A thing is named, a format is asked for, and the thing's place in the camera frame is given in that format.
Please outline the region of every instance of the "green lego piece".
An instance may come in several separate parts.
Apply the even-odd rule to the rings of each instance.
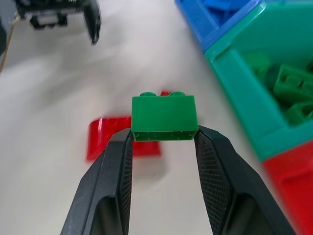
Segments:
[[[282,65],[273,87],[273,94],[277,99],[289,104],[313,100],[313,75]]]
[[[133,97],[132,134],[135,141],[192,140],[198,129],[193,95],[142,93]]]
[[[263,82],[271,65],[270,59],[265,54],[259,52],[243,53],[243,57],[254,74]]]
[[[313,120],[313,100],[294,104],[285,112],[285,117],[291,125]]]

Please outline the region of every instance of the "lego stud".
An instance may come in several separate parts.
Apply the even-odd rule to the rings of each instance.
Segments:
[[[179,95],[185,95],[185,93],[184,92],[172,92],[172,93],[170,93],[170,95],[171,96],[179,96]]]
[[[156,94],[154,94],[153,92],[144,92],[141,93],[140,96],[156,96]]]

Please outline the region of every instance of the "green storage bin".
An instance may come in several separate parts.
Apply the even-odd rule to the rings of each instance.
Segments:
[[[305,69],[313,61],[312,22],[312,1],[263,2],[205,52],[261,161],[312,140],[313,121],[290,125],[246,55]]]

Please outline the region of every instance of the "white table surface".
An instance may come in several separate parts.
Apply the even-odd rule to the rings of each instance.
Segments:
[[[163,88],[193,94],[200,124],[262,170],[172,0],[101,0],[100,40],[82,15],[35,32],[17,22],[0,75],[0,234],[60,233],[85,162],[88,124]],[[192,141],[135,159],[130,235],[209,235]]]

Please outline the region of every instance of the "blue storage bin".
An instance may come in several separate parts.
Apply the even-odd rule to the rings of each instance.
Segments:
[[[262,0],[175,0],[203,52]]]

